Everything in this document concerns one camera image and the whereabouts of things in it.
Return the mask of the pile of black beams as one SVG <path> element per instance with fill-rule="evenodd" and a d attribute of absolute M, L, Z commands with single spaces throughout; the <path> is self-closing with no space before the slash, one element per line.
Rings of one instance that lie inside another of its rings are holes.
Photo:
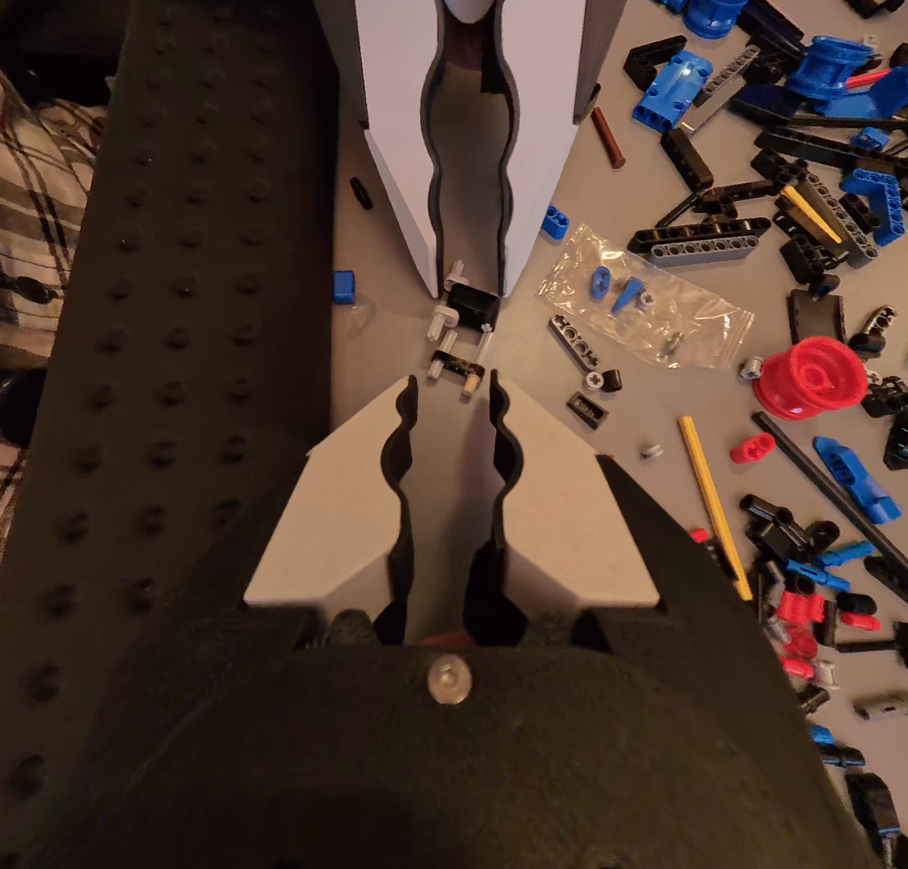
<path fill-rule="evenodd" d="M 760 47 L 760 55 L 743 72 L 743 78 L 725 91 L 711 99 L 706 99 L 701 91 L 688 107 L 687 118 L 681 118 L 675 126 L 683 128 L 690 139 L 697 126 L 704 125 L 713 113 L 727 105 L 766 124 L 766 128 L 789 127 L 847 143 L 868 126 L 889 134 L 906 126 L 906 120 L 898 116 L 861 119 L 797 115 L 806 98 L 788 92 L 778 80 L 797 69 L 806 53 L 800 43 L 801 33 L 764 0 L 750 0 L 738 22 L 751 35 L 748 45 Z M 880 247 L 873 239 L 873 230 L 879 221 L 864 197 L 841 189 L 840 181 L 848 173 L 760 148 L 751 166 L 761 179 L 729 186 L 713 184 L 705 192 L 691 193 L 665 223 L 656 227 L 733 220 L 738 202 L 774 196 L 777 213 L 773 222 L 788 237 L 781 254 L 795 281 L 814 299 L 830 295 L 838 287 L 840 279 L 835 271 L 840 265 L 846 263 L 859 269 L 877 257 Z M 787 185 L 793 186 L 821 214 L 842 238 L 842 244 L 831 247 L 818 242 L 780 209 L 779 195 Z"/>

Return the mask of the short yellow axle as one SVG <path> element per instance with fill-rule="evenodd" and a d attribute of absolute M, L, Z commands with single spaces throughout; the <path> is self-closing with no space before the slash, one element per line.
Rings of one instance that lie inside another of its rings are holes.
<path fill-rule="evenodd" d="M 781 210 L 808 231 L 820 243 L 831 247 L 841 245 L 843 240 L 823 219 L 820 213 L 805 200 L 793 186 L 785 186 L 779 195 Z"/>

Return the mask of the black angled beam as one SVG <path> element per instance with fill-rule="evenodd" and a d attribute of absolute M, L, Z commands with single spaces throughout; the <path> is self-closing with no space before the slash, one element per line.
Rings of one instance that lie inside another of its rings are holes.
<path fill-rule="evenodd" d="M 658 70 L 687 46 L 685 35 L 674 35 L 634 46 L 630 49 L 623 70 L 636 88 L 645 93 L 655 80 Z"/>

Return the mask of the black studded mat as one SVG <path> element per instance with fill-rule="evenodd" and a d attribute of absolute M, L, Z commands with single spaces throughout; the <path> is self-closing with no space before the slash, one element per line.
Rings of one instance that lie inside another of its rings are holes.
<path fill-rule="evenodd" d="M 312 0 L 135 0 L 2 560 L 2 867 L 64 851 L 237 662 L 331 409 L 338 81 Z"/>

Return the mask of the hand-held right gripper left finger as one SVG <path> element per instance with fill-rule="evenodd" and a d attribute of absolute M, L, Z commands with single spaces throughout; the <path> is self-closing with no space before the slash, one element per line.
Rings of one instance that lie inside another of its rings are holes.
<path fill-rule="evenodd" d="M 250 608 L 303 608 L 329 625 L 364 613 L 384 644 L 406 635 L 414 579 L 410 505 L 414 375 L 313 447 L 244 591 Z"/>

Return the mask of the clear plastic zip bag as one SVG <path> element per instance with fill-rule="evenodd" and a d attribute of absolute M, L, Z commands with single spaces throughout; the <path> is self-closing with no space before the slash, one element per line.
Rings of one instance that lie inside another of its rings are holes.
<path fill-rule="evenodd" d="M 589 297 L 588 285 L 599 265 L 609 267 L 612 279 L 607 297 L 596 302 Z M 632 301 L 613 316 L 613 303 L 630 276 L 646 283 L 645 292 L 655 296 L 655 307 L 644 312 Z M 755 319 L 751 312 L 653 265 L 587 226 L 577 228 L 567 241 L 561 258 L 542 279 L 537 297 L 582 335 L 592 333 L 614 341 L 642 362 L 672 370 L 729 368 Z M 661 350 L 676 332 L 683 332 L 685 339 L 673 358 L 663 358 Z"/>

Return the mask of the grey desk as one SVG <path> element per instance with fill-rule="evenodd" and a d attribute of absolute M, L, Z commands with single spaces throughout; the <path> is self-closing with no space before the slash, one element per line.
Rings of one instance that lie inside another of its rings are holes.
<path fill-rule="evenodd" d="M 906 4 L 897 12 L 863 21 L 841 0 L 768 0 L 810 38 L 830 34 L 861 39 L 872 35 L 888 57 L 906 40 Z M 588 121 L 580 126 L 552 198 L 572 230 L 586 224 L 622 246 L 635 229 L 652 227 L 686 193 L 686 186 L 664 158 L 657 135 L 633 122 L 639 96 L 622 70 L 632 46 L 682 33 L 678 19 L 652 0 L 628 0 L 600 82 L 598 105 L 617 137 L 627 164 L 614 171 Z M 432 109 L 432 132 L 442 159 L 441 209 L 446 265 L 462 259 L 471 282 L 494 288 L 491 255 L 498 225 L 497 160 L 506 140 L 506 105 L 501 96 L 480 93 L 478 71 L 448 68 Z M 756 154 L 758 129 L 738 116 L 716 115 L 697 135 L 695 145 L 720 184 L 753 177 L 749 161 Z M 340 424 L 407 374 L 419 378 L 419 416 L 412 436 L 413 466 L 403 488 L 410 501 L 415 545 L 415 578 L 410 593 L 406 640 L 453 633 L 462 628 L 463 597 L 477 547 L 489 536 L 490 508 L 502 482 L 491 462 L 494 429 L 489 422 L 489 376 L 470 403 L 460 399 L 460 384 L 444 374 L 425 381 L 431 346 L 425 332 L 434 302 L 425 290 L 393 216 L 376 165 L 355 118 L 346 91 L 341 93 L 338 142 L 338 194 L 335 215 L 335 263 L 356 273 L 358 295 L 374 301 L 373 321 L 351 335 L 350 311 L 335 308 L 333 317 L 332 414 Z M 349 186 L 357 176 L 374 207 L 366 211 Z M 681 275 L 755 314 L 743 343 L 743 358 L 782 351 L 790 340 L 786 296 L 793 285 L 778 253 L 782 240 L 774 226 L 759 248 L 738 263 L 705 264 Z M 750 420 L 758 409 L 753 393 L 726 371 L 693 368 L 668 370 L 641 362 L 616 342 L 588 334 L 607 368 L 621 372 L 624 388 L 614 396 L 599 394 L 609 412 L 597 431 L 587 428 L 565 407 L 579 387 L 577 368 L 550 335 L 551 310 L 536 297 L 539 284 L 560 259 L 565 243 L 545 235 L 535 242 L 516 289 L 505 301 L 487 367 L 499 368 L 569 429 L 598 452 L 612 454 L 628 474 L 685 529 L 707 527 L 708 519 L 676 420 L 692 416 L 708 464 L 748 567 L 754 549 L 743 535 L 746 519 L 738 500 L 748 492 L 787 505 L 808 524 L 836 521 L 841 543 L 859 533 L 803 477 L 785 455 L 772 453 L 751 466 L 737 466 L 730 448 L 755 433 Z M 880 259 L 857 273 L 843 275 L 847 331 L 855 330 L 875 307 L 888 301 L 899 317 L 882 356 L 885 374 L 906 380 L 906 240 L 881 252 Z M 781 424 L 812 456 L 812 437 L 831 436 L 851 447 L 904 511 L 902 520 L 883 531 L 906 553 L 906 474 L 891 473 L 881 462 L 887 433 L 884 420 L 868 418 L 860 406 L 801 423 Z M 641 450 L 661 444 L 662 456 L 641 460 Z M 861 750 L 869 771 L 891 790 L 906 828 L 906 717 L 867 722 L 853 702 L 866 696 L 906 691 L 906 669 L 892 652 L 829 654 L 839 689 L 820 709 L 817 723 L 829 727 L 846 746 Z"/>

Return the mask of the grey long beam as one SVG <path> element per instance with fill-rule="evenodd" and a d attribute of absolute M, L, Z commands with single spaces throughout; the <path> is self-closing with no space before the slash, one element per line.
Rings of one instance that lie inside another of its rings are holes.
<path fill-rule="evenodd" d="M 754 236 L 662 243 L 655 245 L 645 258 L 661 268 L 737 262 L 749 256 L 758 244 L 759 239 Z"/>

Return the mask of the long yellow axle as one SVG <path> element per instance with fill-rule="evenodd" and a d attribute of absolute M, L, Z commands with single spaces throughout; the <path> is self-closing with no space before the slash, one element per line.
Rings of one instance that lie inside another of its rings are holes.
<path fill-rule="evenodd" d="M 677 423 L 714 534 L 727 562 L 732 568 L 735 589 L 743 601 L 752 602 L 754 600 L 753 591 L 751 590 L 750 582 L 734 543 L 725 510 L 718 496 L 716 484 L 710 471 L 695 422 L 692 417 L 684 415 L 677 420 Z"/>

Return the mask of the black angled connector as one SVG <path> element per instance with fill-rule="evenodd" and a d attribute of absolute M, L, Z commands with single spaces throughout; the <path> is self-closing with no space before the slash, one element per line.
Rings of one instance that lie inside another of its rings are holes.
<path fill-rule="evenodd" d="M 875 309 L 849 338 L 848 347 L 864 361 L 879 358 L 886 347 L 887 332 L 897 315 L 897 310 L 891 305 Z"/>

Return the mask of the short black beam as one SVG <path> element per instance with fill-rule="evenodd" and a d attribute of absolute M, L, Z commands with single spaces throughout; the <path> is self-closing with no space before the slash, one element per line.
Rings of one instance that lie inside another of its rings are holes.
<path fill-rule="evenodd" d="M 692 193 L 702 193 L 713 186 L 712 171 L 683 128 L 675 127 L 664 132 L 660 145 Z"/>

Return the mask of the long black axle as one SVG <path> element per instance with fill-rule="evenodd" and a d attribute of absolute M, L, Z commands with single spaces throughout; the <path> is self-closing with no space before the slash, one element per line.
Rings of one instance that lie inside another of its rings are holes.
<path fill-rule="evenodd" d="M 846 493 L 832 479 L 826 477 L 813 460 L 766 413 L 755 411 L 751 413 L 751 420 L 775 439 L 778 448 L 788 457 L 789 461 L 876 547 L 882 557 L 885 557 L 893 566 L 898 566 L 904 571 L 907 570 L 907 558 L 902 551 L 869 521 Z"/>

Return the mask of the blue angled beam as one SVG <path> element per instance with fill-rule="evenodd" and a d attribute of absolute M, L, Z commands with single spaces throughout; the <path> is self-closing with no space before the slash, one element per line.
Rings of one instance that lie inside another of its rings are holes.
<path fill-rule="evenodd" d="M 873 239 L 886 247 L 905 235 L 899 182 L 893 174 L 855 168 L 840 181 L 841 189 L 864 197 L 879 221 Z"/>

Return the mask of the very long black beam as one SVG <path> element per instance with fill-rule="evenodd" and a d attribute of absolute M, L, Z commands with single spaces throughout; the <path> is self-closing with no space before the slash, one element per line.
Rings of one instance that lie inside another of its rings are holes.
<path fill-rule="evenodd" d="M 803 158 L 846 173 L 860 168 L 891 174 L 897 179 L 907 177 L 906 159 L 789 127 L 766 128 L 755 137 L 754 144 L 760 149 L 771 149 L 779 154 Z"/>

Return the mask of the black and grey brick assembly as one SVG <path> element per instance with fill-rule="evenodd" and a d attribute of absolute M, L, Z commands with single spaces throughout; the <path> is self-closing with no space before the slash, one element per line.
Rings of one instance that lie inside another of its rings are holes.
<path fill-rule="evenodd" d="M 433 345 L 427 379 L 437 383 L 443 374 L 462 380 L 460 399 L 469 402 L 481 387 L 495 340 L 501 299 L 471 285 L 464 262 L 456 260 L 443 281 L 443 297 L 433 310 L 427 340 Z M 455 353 L 460 332 L 471 331 L 479 340 L 469 355 Z"/>

